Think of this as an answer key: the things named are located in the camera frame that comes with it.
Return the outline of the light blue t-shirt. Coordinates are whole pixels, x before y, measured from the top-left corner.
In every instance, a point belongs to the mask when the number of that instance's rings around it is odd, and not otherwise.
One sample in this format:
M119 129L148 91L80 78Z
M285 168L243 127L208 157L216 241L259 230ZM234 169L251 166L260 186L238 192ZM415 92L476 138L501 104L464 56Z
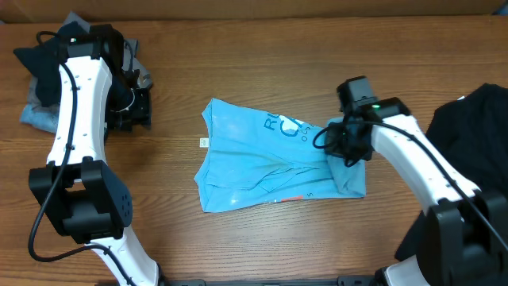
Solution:
M207 153L194 181L205 212L366 195L364 162L348 167L325 154L320 126L220 99L202 117Z

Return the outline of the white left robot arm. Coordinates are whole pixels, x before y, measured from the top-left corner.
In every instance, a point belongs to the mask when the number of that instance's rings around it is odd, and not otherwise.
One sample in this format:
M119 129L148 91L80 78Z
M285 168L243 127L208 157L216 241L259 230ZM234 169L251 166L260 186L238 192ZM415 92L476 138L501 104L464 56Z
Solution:
M56 39L59 121L46 165L29 172L29 188L40 205L32 232L47 218L57 234L75 241L77 253L96 253L118 284L161 285L160 265L134 233L129 189L106 163L110 130L151 125L149 90L123 60L132 46L111 25Z

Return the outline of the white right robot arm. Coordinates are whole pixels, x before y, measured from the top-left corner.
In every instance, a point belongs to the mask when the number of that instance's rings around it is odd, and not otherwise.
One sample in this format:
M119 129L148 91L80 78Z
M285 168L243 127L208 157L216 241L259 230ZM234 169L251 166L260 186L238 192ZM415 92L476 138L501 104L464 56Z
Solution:
M350 168L373 153L386 158L421 204L425 216L416 253L372 276L343 276L339 285L505 285L507 199L481 191L439 153L396 97L378 99L368 78L337 87L344 117L320 135L321 149Z

